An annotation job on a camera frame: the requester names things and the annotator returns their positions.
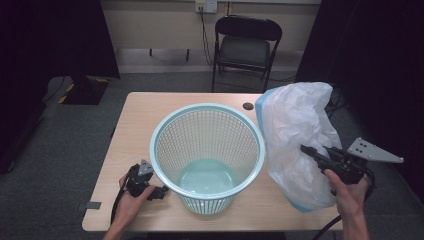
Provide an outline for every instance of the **light blue basket rim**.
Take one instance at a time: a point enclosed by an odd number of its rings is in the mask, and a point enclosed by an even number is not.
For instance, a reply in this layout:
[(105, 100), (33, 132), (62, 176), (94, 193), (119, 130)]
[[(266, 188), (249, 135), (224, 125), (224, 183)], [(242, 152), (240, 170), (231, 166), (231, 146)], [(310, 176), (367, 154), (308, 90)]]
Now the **light blue basket rim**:
[[(155, 157), (155, 146), (157, 137), (160, 135), (160, 133), (169, 125), (171, 124), (175, 119), (178, 117), (195, 111), (203, 111), (203, 110), (216, 110), (228, 113), (239, 120), (241, 120), (246, 126), (254, 133), (256, 140), (258, 142), (258, 161), (256, 162), (255, 167), (249, 174), (249, 176), (241, 182), (239, 185), (234, 187), (231, 190), (221, 192), (221, 193), (214, 193), (214, 194), (198, 194), (186, 191), (179, 187), (178, 185), (174, 184), (171, 180), (169, 180), (165, 174), (163, 173), (162, 169), (160, 168), (156, 157)], [(188, 105), (185, 107), (182, 107), (180, 109), (177, 109), (176, 111), (170, 113), (168, 116), (166, 116), (156, 127), (155, 131), (152, 134), (152, 138), (150, 140), (150, 160), (153, 166), (153, 169), (158, 176), (158, 178), (162, 181), (163, 184), (165, 184), (169, 189), (173, 190), (177, 194), (180, 194), (185, 197), (198, 199), (198, 200), (218, 200), (218, 199), (224, 199), (230, 196), (233, 196), (242, 190), (244, 190), (247, 186), (249, 186), (253, 180), (256, 179), (259, 172), (262, 169), (264, 160), (265, 160), (265, 143), (262, 137), (262, 134), (258, 127), (253, 123), (253, 121), (247, 117), (244, 113), (240, 112), (239, 110), (232, 108), (230, 106), (224, 105), (224, 104), (218, 104), (218, 103), (197, 103)]]

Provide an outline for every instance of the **laundry basket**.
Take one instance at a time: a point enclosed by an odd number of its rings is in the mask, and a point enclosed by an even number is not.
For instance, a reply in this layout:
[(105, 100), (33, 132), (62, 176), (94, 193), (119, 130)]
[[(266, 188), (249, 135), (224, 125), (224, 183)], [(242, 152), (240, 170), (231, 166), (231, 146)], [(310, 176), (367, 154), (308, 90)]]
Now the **laundry basket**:
[(191, 211), (224, 210), (259, 174), (265, 145), (255, 124), (222, 104), (181, 108), (163, 119), (150, 142), (159, 179)]

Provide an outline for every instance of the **hand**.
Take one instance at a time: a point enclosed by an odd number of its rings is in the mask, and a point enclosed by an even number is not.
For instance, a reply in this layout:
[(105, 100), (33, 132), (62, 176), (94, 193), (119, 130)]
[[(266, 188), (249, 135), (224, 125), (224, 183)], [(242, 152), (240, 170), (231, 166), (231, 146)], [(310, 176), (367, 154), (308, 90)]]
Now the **hand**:
[(358, 184), (346, 185), (330, 169), (324, 171), (330, 186), (337, 192), (337, 211), (343, 221), (343, 239), (370, 239), (364, 214), (365, 194), (368, 190), (368, 177), (365, 175)]
[[(126, 176), (127, 175), (124, 175), (121, 179), (119, 179), (119, 186), (124, 184)], [(155, 186), (150, 185), (146, 187), (143, 193), (136, 198), (128, 191), (125, 191), (118, 203), (115, 219), (103, 239), (120, 239), (125, 229), (137, 217), (143, 202), (147, 199), (147, 197), (149, 197), (153, 190), (155, 190)]]

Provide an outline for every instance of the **tabletop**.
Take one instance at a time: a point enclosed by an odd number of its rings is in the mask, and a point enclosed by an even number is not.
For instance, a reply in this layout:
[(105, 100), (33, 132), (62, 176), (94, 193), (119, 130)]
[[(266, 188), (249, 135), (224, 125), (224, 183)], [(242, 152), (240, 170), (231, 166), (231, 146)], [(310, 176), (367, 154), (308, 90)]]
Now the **tabletop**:
[[(82, 226), (86, 231), (106, 231), (119, 191), (118, 180), (142, 159), (150, 162), (149, 144), (159, 122), (173, 111), (195, 103), (220, 103), (238, 109), (257, 124), (254, 104), (261, 94), (232, 93), (130, 93), (123, 107), (109, 150), (94, 188), (91, 202), (100, 209), (87, 209)], [(267, 172), (267, 164), (258, 177), (238, 193), (224, 211), (203, 216), (188, 210), (175, 192), (163, 200), (145, 201), (128, 230), (137, 232), (190, 231), (296, 231), (319, 230), (338, 215), (336, 207), (302, 213), (292, 207)], [(154, 175), (151, 185), (163, 184)], [(341, 222), (332, 227), (341, 230)]]

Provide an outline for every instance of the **white plastic bag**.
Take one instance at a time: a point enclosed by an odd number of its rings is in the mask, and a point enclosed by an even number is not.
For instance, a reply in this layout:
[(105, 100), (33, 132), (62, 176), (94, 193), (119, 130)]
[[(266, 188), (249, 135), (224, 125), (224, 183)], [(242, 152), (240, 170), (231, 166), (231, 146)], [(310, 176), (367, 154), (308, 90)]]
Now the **white plastic bag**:
[(331, 207), (335, 198), (317, 163), (300, 151), (314, 147), (341, 148), (337, 131), (326, 113), (332, 87), (326, 83), (295, 83), (266, 92), (256, 102), (264, 135), (268, 172), (292, 206), (301, 212)]

